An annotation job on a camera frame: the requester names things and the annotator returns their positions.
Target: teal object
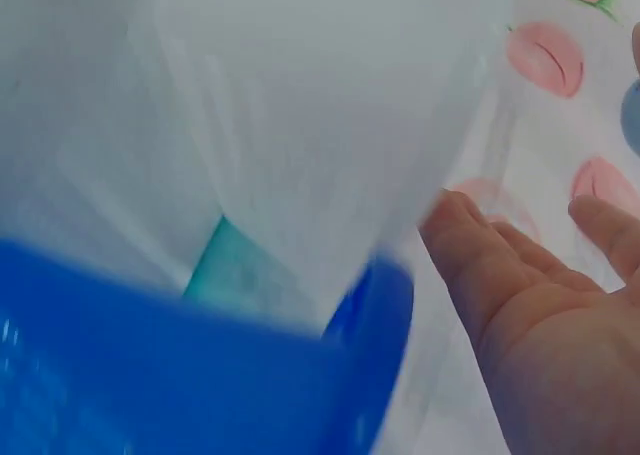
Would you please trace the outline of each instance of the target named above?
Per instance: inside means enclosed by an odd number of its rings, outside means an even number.
[[[299,324],[314,312],[289,270],[227,219],[216,227],[184,297],[263,322]]]

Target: blue object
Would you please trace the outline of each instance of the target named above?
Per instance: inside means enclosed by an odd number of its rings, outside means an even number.
[[[640,156],[640,80],[634,82],[624,96],[620,124],[627,144]]]
[[[368,453],[413,289],[374,260],[322,338],[238,321],[0,242],[0,453]]]

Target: white plastic bag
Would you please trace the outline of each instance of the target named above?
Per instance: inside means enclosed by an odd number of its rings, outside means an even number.
[[[321,326],[465,141],[502,178],[510,0],[1,1],[0,233],[127,282],[180,293],[224,214]],[[380,453],[414,449],[455,326],[420,290]]]
[[[185,136],[225,216],[321,319],[444,182],[509,1],[156,1]]]

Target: blue plastic container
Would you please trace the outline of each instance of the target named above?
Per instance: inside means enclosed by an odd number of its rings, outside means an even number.
[[[370,264],[318,339],[0,243],[0,453],[364,454],[402,361],[413,288]]]

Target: hand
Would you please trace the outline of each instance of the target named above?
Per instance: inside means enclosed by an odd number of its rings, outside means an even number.
[[[514,454],[640,454],[640,221],[592,197],[569,213],[626,287],[605,293],[465,195],[421,227]]]

